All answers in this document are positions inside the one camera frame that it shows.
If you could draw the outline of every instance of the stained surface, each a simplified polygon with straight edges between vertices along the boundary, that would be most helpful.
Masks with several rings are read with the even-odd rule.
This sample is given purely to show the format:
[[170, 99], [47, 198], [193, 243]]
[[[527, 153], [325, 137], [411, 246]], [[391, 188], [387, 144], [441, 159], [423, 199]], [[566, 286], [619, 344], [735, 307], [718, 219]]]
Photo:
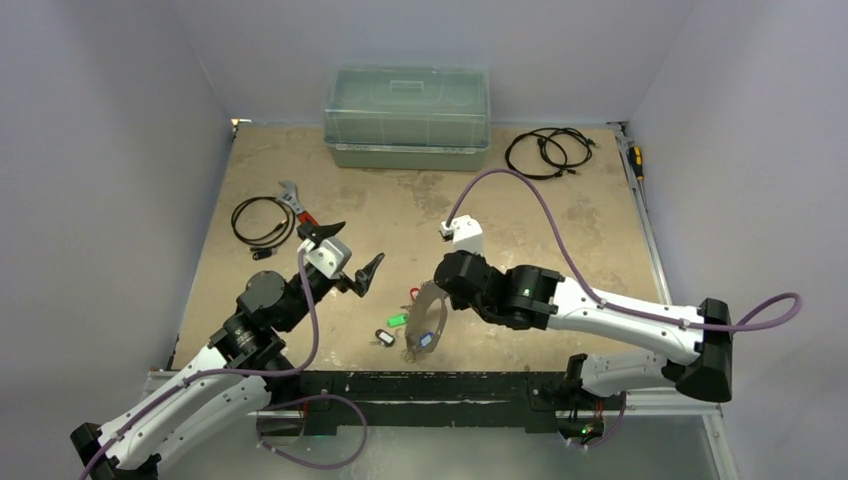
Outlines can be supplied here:
[[[496, 129], [484, 168], [503, 166], [502, 153], [523, 129]], [[611, 130], [583, 130], [601, 145], [580, 175], [536, 182], [553, 212], [566, 246], [593, 286], [656, 301], [656, 288], [641, 225]], [[569, 155], [581, 147], [564, 139]], [[547, 167], [530, 141], [513, 149], [513, 162], [528, 173]], [[278, 181], [297, 183], [304, 207], [321, 223], [346, 221], [339, 234], [352, 250], [352, 273], [386, 253], [368, 295], [360, 299], [332, 291], [319, 304], [321, 342], [311, 368], [351, 370], [561, 370], [574, 353], [613, 353], [627, 345], [578, 332], [515, 332], [484, 323], [471, 312], [451, 312], [437, 350], [415, 364], [404, 361], [403, 342], [373, 345], [374, 331], [408, 303], [409, 289], [431, 278], [450, 249], [438, 225], [474, 174], [406, 170], [341, 169], [333, 164], [314, 127], [242, 128], [209, 235], [198, 265], [174, 367], [181, 368], [235, 308], [247, 279], [262, 269], [290, 278], [296, 272], [290, 240], [270, 259], [255, 262], [230, 230], [230, 213], [242, 200], [278, 195]], [[570, 275], [535, 198], [507, 175], [482, 180], [459, 214], [474, 216], [485, 232], [486, 258], [506, 269], [535, 264]], [[279, 209], [256, 205], [242, 217], [247, 235], [260, 235], [279, 221]], [[310, 348], [308, 319], [291, 334], [286, 355], [302, 362]]]

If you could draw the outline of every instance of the green plastic box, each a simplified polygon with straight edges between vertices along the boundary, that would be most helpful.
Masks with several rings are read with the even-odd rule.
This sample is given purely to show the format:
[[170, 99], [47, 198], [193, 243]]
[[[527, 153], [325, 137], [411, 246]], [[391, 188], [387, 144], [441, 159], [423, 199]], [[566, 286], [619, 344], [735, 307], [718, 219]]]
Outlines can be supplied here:
[[489, 83], [467, 68], [349, 66], [324, 99], [340, 167], [479, 170], [491, 144]]

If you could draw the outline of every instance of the transparent lid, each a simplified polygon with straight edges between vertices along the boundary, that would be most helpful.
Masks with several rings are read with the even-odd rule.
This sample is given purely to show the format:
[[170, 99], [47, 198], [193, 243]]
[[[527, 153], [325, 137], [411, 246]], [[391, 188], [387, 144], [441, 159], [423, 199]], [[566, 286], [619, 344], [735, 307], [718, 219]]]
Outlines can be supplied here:
[[327, 90], [324, 127], [337, 146], [487, 148], [488, 78], [465, 68], [343, 67]]

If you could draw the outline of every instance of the black cable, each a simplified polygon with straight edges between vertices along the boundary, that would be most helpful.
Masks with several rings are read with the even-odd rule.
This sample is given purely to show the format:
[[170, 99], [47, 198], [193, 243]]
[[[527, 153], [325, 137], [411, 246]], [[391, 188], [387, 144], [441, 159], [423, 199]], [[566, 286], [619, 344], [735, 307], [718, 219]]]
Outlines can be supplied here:
[[[549, 135], [543, 135], [539, 133], [547, 132], [549, 130], [551, 131]], [[568, 154], [565, 153], [565, 148], [563, 148], [562, 145], [560, 145], [556, 140], [553, 139], [557, 135], [567, 135], [576, 140], [577, 143], [579, 143], [580, 145], [583, 145], [586, 148], [586, 155], [583, 157], [583, 160], [577, 163], [568, 163]], [[536, 145], [539, 146], [539, 155], [542, 157], [542, 160], [544, 160], [545, 163], [556, 168], [556, 172], [550, 175], [536, 175], [524, 173], [521, 170], [515, 168], [515, 165], [513, 165], [512, 161], [510, 161], [509, 159], [509, 156], [512, 153], [512, 148], [518, 145], [519, 142], [521, 142], [527, 137], [536, 137]], [[556, 163], [551, 160], [550, 156], [548, 156], [548, 143], [554, 144], [554, 146], [556, 146], [562, 153], [562, 163]], [[521, 175], [529, 178], [530, 180], [547, 180], [549, 178], [559, 178], [565, 173], [576, 175], [577, 170], [575, 169], [592, 159], [592, 147], [597, 148], [598, 144], [595, 143], [595, 141], [591, 138], [583, 135], [583, 133], [577, 129], [556, 127], [537, 128], [536, 130], [531, 130], [515, 137], [515, 139], [512, 141], [512, 143], [509, 144], [509, 147], [507, 147], [506, 151], [504, 152], [504, 160], [506, 160], [506, 165], [510, 168], [510, 170], [514, 170], [520, 173]]]
[[[236, 224], [238, 223], [239, 217], [244, 212], [244, 210], [250, 205], [258, 202], [260, 200], [265, 200], [273, 203], [274, 205], [280, 207], [280, 209], [285, 214], [285, 219], [278, 223], [273, 230], [262, 235], [261, 237], [250, 238], [242, 235], [238, 231], [238, 227]], [[289, 239], [292, 232], [294, 231], [295, 226], [295, 214], [292, 208], [284, 203], [280, 203], [274, 197], [252, 197], [247, 200], [241, 202], [233, 209], [233, 214], [230, 215], [230, 227], [233, 229], [233, 235], [236, 236], [242, 243], [250, 246], [250, 251], [253, 252], [254, 260], [261, 260], [263, 258], [268, 258], [274, 253], [276, 253], [277, 248], [285, 243], [286, 240]]]

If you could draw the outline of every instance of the gray wall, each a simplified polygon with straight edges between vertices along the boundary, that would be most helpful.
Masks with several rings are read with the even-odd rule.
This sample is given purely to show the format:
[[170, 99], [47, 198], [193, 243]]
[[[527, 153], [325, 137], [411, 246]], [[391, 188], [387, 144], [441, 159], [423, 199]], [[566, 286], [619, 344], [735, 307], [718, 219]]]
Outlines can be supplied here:
[[0, 7], [3, 478], [138, 400], [178, 330], [231, 128], [167, 0]]
[[625, 120], [694, 0], [174, 0], [234, 117], [318, 122], [337, 62], [479, 65], [499, 122]]
[[735, 337], [725, 412], [749, 479], [848, 464], [846, 19], [838, 0], [701, 1], [632, 122], [675, 300], [715, 296], [738, 318], [806, 299], [794, 322]]

